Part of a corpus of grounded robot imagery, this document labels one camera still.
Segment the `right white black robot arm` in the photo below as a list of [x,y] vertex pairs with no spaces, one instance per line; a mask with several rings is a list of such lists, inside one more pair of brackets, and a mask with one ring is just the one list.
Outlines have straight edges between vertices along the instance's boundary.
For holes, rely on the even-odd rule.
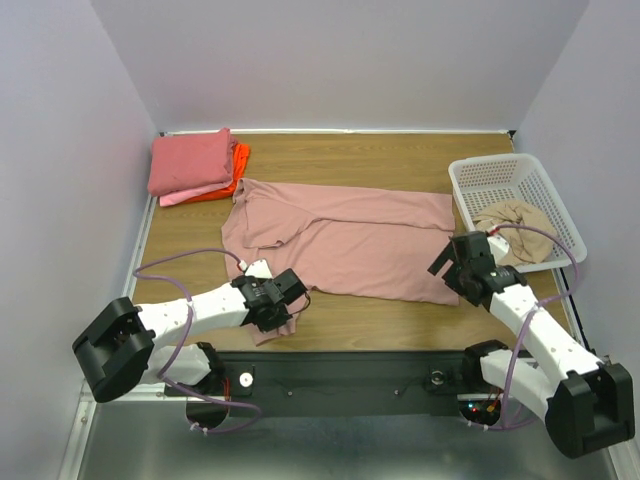
[[635,436],[633,380],[620,364],[607,364],[574,340],[538,299],[526,278],[498,260],[509,250],[499,228],[455,235],[428,271],[474,306],[484,307],[516,336],[473,345],[460,366],[472,390],[493,386],[544,422],[568,458],[608,448]]

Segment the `dusty pink graphic t-shirt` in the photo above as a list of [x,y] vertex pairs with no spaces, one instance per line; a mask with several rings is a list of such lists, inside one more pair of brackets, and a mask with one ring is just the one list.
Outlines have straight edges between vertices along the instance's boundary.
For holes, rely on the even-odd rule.
[[449,194],[243,178],[232,201],[222,244],[247,263],[328,294],[459,303],[428,272],[455,230]]

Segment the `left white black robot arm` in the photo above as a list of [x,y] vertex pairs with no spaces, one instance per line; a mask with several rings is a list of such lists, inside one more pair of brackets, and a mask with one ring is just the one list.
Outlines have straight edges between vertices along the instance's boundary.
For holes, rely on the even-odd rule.
[[247,274],[195,296],[156,304],[135,305],[128,297],[109,302],[72,344],[94,399],[116,400],[164,374],[199,393],[215,392],[223,371],[213,363],[211,348],[185,345],[189,336],[246,325],[270,332],[293,317],[290,305],[308,298],[292,269],[274,278],[266,278],[267,272],[259,261]]

